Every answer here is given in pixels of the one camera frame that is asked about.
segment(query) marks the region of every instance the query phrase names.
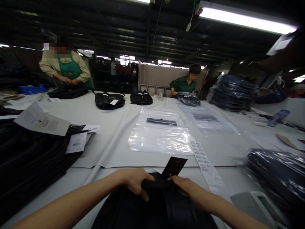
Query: ceiling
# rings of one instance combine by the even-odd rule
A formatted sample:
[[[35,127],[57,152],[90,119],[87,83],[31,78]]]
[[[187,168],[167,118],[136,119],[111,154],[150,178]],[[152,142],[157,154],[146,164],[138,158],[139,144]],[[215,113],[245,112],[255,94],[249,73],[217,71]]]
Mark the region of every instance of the ceiling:
[[[302,23],[302,1],[212,1]],[[280,34],[199,18],[194,1],[0,0],[0,43],[42,49],[41,29],[69,35],[72,46],[99,55],[126,54],[187,66],[262,60]]]

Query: beige jacket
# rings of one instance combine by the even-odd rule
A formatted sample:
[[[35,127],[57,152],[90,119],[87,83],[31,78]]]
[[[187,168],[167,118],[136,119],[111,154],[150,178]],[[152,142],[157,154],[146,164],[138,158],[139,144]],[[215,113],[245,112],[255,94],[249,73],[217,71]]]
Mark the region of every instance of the beige jacket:
[[[54,56],[54,51],[45,50],[43,51],[41,61],[39,61],[40,69],[50,77],[53,77],[53,74],[62,75],[59,68],[58,59]],[[84,60],[74,51],[71,51],[71,56],[73,57],[73,60],[79,65],[82,71],[78,79],[80,79],[83,83],[87,82],[90,79],[91,74]],[[71,62],[71,58],[61,57],[60,61],[62,63],[69,63]]]

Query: green apron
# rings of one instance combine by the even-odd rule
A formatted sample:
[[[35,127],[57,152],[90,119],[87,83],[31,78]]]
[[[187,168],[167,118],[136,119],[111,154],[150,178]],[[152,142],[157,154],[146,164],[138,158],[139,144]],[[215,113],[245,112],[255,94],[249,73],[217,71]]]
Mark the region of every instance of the green apron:
[[[61,74],[65,77],[68,77],[71,80],[74,80],[80,76],[82,73],[82,70],[80,69],[79,65],[73,60],[73,57],[71,57],[71,62],[63,64],[60,61],[60,57],[58,57],[58,63],[59,63],[59,68],[61,71]],[[94,90],[94,87],[91,83],[91,79],[88,79],[87,82],[83,83],[80,82],[78,84],[80,87],[87,87],[92,90]]]

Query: person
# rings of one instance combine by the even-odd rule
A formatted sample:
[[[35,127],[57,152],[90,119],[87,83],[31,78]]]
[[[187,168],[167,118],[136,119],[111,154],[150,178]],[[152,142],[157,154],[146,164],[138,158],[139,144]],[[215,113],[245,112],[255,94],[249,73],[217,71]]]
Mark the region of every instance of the person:
[[[71,50],[68,40],[63,36],[55,36],[54,39],[47,40],[49,50],[43,51],[39,62],[40,69],[63,83],[94,90],[87,65],[80,55]]]
[[[305,97],[305,84],[299,83],[291,88],[290,98],[304,98]]]
[[[117,84],[119,86],[121,86],[120,84],[120,81],[119,81],[119,78],[117,76],[117,72],[115,70],[115,58],[114,57],[111,57],[111,64],[110,64],[110,74],[111,74],[111,84],[114,84],[114,80],[116,80]]]
[[[201,72],[200,64],[193,64],[188,70],[188,75],[173,80],[169,86],[172,90],[173,96],[177,95],[177,92],[190,92],[195,94],[195,88],[197,83],[197,77]]]
[[[117,170],[103,179],[63,195],[17,222],[12,228],[73,228],[92,208],[120,185],[126,185],[132,193],[148,202],[149,196],[141,188],[144,179],[154,181],[154,177],[143,168]],[[196,207],[219,217],[230,227],[237,229],[268,228],[224,198],[203,189],[190,179],[178,176],[172,176],[171,179],[185,195],[189,196]]]

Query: green shirt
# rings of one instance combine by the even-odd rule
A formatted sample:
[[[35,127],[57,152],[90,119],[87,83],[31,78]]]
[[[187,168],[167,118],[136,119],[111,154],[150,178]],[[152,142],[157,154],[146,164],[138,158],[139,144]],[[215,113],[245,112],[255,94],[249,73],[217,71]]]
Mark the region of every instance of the green shirt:
[[[174,88],[176,92],[190,92],[195,90],[197,80],[192,81],[190,84],[186,81],[187,75],[173,80],[169,86]]]

